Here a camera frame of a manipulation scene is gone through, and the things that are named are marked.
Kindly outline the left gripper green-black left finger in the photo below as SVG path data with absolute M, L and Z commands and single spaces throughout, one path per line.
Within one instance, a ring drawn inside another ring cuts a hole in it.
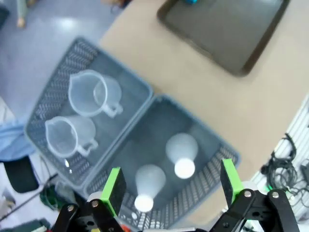
M 103 190 L 93 193 L 84 205 L 64 205 L 52 228 L 53 232 L 122 232 L 117 221 L 126 192 L 120 167 L 112 168 Z

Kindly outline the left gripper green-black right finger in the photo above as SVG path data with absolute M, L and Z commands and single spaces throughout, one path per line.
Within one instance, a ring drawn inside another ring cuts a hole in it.
M 221 160 L 220 180 L 228 210 L 210 229 L 211 232 L 239 232 L 247 220 L 258 221 L 265 232 L 298 232 L 299 227 L 286 196 L 281 189 L 266 195 L 245 188 L 232 159 Z

